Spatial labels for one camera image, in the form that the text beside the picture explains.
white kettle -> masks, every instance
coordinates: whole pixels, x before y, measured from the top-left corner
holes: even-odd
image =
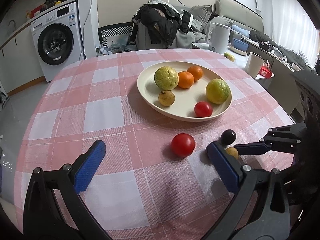
[[[230,36],[230,27],[219,24],[209,23],[208,31],[205,36],[206,43],[209,44],[209,50],[224,54],[227,50],[228,41]]]

mandarin orange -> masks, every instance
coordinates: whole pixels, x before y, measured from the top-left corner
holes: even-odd
[[[181,88],[190,88],[195,82],[193,75],[187,71],[180,72],[178,76],[179,76],[178,86]]]
[[[199,80],[203,76],[203,70],[199,66],[192,66],[188,68],[187,72],[191,73],[195,79],[195,81]]]

screw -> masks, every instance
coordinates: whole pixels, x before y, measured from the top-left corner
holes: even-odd
[[[273,172],[274,174],[279,174],[279,173],[280,173],[280,171],[279,171],[277,168],[272,169],[272,172]]]
[[[62,169],[63,169],[64,171],[68,171],[68,170],[71,169],[71,165],[70,165],[70,164],[65,164],[65,165],[62,166]]]
[[[243,165],[243,166],[242,166],[242,169],[243,169],[244,171],[251,171],[251,167],[250,167],[249,165]]]
[[[35,174],[37,174],[37,173],[39,173],[40,172],[40,168],[39,167],[36,167],[34,170],[33,170],[33,173],[35,173]]]

white cup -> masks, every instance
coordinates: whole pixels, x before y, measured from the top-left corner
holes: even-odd
[[[262,57],[250,52],[249,59],[247,65],[245,65],[244,71],[246,71],[253,78],[256,78],[259,74],[263,62],[264,59]]]

tomato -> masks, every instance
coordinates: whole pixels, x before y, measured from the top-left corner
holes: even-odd
[[[209,117],[212,115],[212,106],[205,101],[199,102],[195,105],[195,113],[197,117]]]
[[[194,138],[186,133],[176,135],[171,141],[171,150],[179,157],[191,155],[196,147]]]

